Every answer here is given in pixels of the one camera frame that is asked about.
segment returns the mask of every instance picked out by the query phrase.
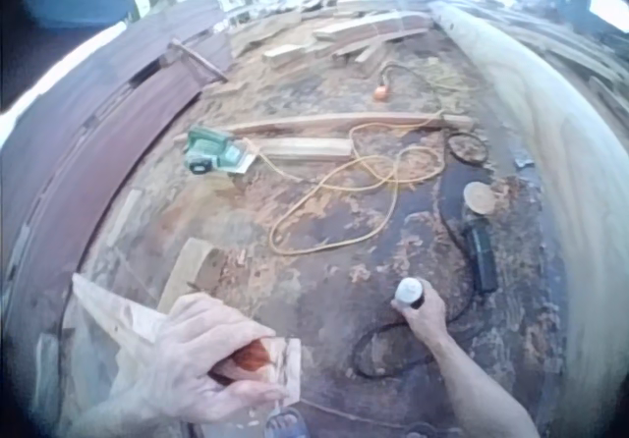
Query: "bottle cap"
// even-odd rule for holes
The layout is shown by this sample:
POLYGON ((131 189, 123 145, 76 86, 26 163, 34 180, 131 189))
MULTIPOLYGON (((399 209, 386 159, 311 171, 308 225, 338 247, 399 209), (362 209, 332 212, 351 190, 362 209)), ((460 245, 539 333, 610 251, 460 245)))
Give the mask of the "bottle cap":
POLYGON ((415 278, 404 278, 395 291, 395 298, 408 305, 418 301, 424 295, 422 282, 415 278))

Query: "white bottle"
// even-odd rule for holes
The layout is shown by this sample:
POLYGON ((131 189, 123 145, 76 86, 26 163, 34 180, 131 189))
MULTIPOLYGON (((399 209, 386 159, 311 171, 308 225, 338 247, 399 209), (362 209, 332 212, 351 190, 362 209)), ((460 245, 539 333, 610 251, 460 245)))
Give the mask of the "white bottle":
POLYGON ((424 286, 419 279, 404 278, 395 290, 395 298, 411 308, 420 308, 424 303, 424 286))

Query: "green electric planer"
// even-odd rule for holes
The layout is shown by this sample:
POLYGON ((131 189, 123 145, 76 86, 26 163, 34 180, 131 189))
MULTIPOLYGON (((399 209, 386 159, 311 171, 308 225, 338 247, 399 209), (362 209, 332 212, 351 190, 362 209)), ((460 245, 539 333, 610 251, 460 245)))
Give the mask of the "green electric planer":
POLYGON ((186 168, 195 175, 234 169, 247 154, 232 141, 231 135, 205 128, 188 131, 184 153, 186 168))

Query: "orange plug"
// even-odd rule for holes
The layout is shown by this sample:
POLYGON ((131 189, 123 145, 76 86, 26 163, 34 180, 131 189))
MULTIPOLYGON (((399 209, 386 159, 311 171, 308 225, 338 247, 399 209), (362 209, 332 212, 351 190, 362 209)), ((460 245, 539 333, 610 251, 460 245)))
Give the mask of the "orange plug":
POLYGON ((389 95, 389 89, 385 85, 378 86, 373 92, 373 100, 385 101, 389 95))

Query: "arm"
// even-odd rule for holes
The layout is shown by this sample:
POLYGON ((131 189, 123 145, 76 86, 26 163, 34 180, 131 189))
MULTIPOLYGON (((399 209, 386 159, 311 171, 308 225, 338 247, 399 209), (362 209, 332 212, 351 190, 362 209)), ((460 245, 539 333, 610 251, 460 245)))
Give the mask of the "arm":
POLYGON ((454 413, 473 438, 539 437, 527 411, 491 379, 450 337, 445 325, 445 304, 423 281, 424 304, 417 310, 393 301, 415 336, 432 352, 445 381, 454 413))
POLYGON ((206 294, 183 296, 160 328, 142 378, 129 391, 87 411, 71 438, 145 436, 166 419, 219 420, 233 411, 287 396, 283 387, 236 381, 224 388, 207 372, 254 340, 275 332, 206 294))

